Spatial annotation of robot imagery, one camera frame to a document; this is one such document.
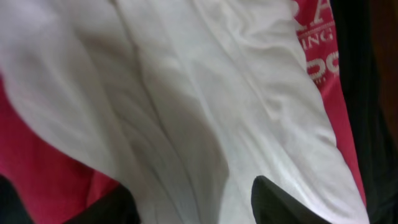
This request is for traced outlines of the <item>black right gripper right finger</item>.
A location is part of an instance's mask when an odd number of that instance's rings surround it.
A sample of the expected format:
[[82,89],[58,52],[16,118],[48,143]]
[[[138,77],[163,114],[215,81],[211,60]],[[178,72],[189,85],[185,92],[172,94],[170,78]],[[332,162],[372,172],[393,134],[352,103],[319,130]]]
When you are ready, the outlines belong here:
[[251,205],[257,224],[328,223],[262,175],[254,179]]

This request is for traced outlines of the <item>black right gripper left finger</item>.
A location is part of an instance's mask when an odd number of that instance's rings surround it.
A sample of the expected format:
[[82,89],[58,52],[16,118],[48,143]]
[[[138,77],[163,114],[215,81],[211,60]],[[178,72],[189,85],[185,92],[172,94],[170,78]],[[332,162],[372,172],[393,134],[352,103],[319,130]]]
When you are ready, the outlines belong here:
[[65,224],[140,224],[134,199],[119,185]]

